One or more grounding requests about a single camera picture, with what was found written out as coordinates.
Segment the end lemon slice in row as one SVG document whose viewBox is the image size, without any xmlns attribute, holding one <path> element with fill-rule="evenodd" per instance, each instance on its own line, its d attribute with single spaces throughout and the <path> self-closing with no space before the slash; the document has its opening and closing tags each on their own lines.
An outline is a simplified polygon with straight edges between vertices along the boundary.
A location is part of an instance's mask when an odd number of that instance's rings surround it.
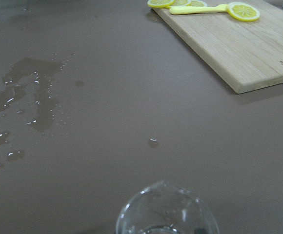
<svg viewBox="0 0 283 234">
<path fill-rule="evenodd" d="M 168 8 L 175 0 L 148 0 L 147 5 L 152 8 Z"/>
</svg>

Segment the middle lemon slice in row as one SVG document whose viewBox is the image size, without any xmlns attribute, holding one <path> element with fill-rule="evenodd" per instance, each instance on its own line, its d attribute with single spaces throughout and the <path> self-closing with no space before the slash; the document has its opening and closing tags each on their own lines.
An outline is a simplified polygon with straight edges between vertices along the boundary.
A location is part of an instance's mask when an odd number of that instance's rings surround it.
<svg viewBox="0 0 283 234">
<path fill-rule="evenodd" d="M 190 6 L 192 0 L 175 0 L 170 6 Z"/>
</svg>

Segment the clear glass measuring cup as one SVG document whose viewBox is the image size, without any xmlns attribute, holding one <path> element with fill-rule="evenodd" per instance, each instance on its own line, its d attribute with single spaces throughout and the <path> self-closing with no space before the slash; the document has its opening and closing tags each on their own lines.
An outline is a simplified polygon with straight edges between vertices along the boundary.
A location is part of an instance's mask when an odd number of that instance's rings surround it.
<svg viewBox="0 0 283 234">
<path fill-rule="evenodd" d="M 158 181 L 135 195 L 118 216 L 117 234 L 218 234 L 219 227 L 204 201 L 193 191 Z"/>
</svg>

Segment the lemon slice on knife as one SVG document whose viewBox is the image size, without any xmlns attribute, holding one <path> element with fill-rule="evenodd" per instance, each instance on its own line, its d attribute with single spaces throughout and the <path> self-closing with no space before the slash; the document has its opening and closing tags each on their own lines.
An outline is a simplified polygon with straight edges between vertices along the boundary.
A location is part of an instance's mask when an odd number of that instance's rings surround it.
<svg viewBox="0 0 283 234">
<path fill-rule="evenodd" d="M 244 22 L 256 21 L 261 16 L 258 9 L 244 2 L 231 2 L 226 10 L 233 18 Z"/>
</svg>

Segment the wooden cutting board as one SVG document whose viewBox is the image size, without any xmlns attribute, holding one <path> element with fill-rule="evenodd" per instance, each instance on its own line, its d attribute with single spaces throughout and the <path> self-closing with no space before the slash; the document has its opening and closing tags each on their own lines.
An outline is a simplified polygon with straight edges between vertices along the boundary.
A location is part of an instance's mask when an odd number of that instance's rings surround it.
<svg viewBox="0 0 283 234">
<path fill-rule="evenodd" d="M 156 13 L 236 93 L 283 83 L 283 10 L 251 0 L 260 18 L 239 21 L 225 12 L 172 15 Z"/>
</svg>

